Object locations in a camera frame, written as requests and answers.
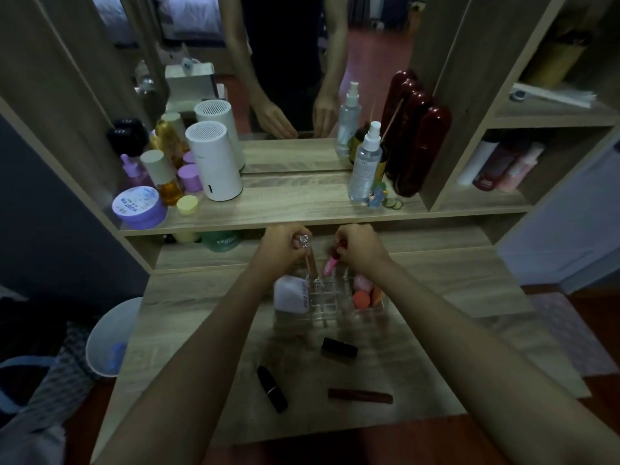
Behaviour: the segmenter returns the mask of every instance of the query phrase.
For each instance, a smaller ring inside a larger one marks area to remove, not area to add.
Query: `white humidifier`
[[[185,137],[206,196],[212,201],[228,201],[238,196],[243,184],[226,126],[214,121],[198,122],[187,129]]]
[[[223,99],[208,99],[202,101],[194,108],[196,113],[196,120],[202,121],[215,121],[226,126],[228,130],[228,136],[233,146],[234,160],[237,163],[237,169],[242,169],[245,166],[245,157],[243,156],[243,150],[241,149],[241,143],[237,135],[237,127],[234,124],[234,116],[232,115],[232,107],[228,101]]]

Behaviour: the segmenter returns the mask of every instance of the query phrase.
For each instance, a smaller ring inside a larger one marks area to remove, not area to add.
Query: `white bedding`
[[[93,0],[114,44],[130,45],[133,31],[120,0]],[[167,39],[221,39],[218,0],[158,0],[159,18]]]

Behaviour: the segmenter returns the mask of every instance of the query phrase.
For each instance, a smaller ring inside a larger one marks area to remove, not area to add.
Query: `person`
[[[231,388],[260,299],[305,256],[300,224],[268,227],[247,268],[142,393],[97,465],[199,464]],[[336,233],[341,260],[380,286],[446,383],[517,464],[610,464],[620,438],[519,352],[407,273],[372,226]]]
[[[346,69],[346,0],[218,1],[226,47],[249,96],[252,132],[279,139],[296,138],[300,131],[327,137],[336,124]],[[329,48],[321,81],[322,10]]]

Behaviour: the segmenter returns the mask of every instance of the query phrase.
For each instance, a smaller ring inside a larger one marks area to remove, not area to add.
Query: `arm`
[[[97,465],[202,461],[260,299],[305,255],[291,245],[299,232],[310,234],[298,224],[267,228],[248,267],[132,406]]]
[[[218,2],[232,66],[247,90],[250,104],[256,112],[260,126],[279,139],[297,138],[297,131],[284,116],[282,110],[269,100],[256,78],[247,48],[241,0],[218,0]]]
[[[394,263],[370,225],[339,228],[342,259],[380,286],[439,373],[517,464],[610,464],[620,438],[561,386]]]
[[[329,47],[327,71],[319,95],[314,101],[314,136],[324,138],[338,119],[338,91],[346,70],[346,0],[324,0]]]

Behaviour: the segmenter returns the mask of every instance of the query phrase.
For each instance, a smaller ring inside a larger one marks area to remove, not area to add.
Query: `yellow lid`
[[[193,214],[198,207],[198,198],[196,196],[183,196],[177,201],[177,209],[181,215]]]

